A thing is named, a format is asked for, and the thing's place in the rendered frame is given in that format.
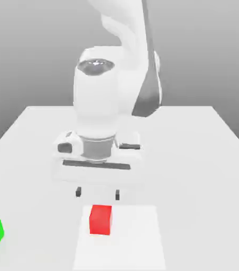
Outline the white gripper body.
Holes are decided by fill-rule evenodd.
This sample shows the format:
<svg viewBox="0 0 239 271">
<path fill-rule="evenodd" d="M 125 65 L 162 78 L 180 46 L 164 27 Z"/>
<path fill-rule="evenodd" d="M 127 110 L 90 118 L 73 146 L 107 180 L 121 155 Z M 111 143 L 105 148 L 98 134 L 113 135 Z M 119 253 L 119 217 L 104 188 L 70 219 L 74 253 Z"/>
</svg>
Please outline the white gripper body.
<svg viewBox="0 0 239 271">
<path fill-rule="evenodd" d="M 143 158 L 127 155 L 103 164 L 52 156 L 51 175 L 55 180 L 86 184 L 134 185 L 143 181 Z"/>
</svg>

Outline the small red cube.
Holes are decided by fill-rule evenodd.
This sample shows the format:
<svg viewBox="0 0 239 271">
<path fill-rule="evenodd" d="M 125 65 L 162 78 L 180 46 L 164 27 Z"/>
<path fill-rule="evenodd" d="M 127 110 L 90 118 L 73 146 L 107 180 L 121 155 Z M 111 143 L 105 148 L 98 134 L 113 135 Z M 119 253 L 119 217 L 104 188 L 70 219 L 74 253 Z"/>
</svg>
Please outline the small red cube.
<svg viewBox="0 0 239 271">
<path fill-rule="evenodd" d="M 112 206 L 93 205 L 89 216 L 90 234 L 110 235 L 112 226 Z"/>
</svg>

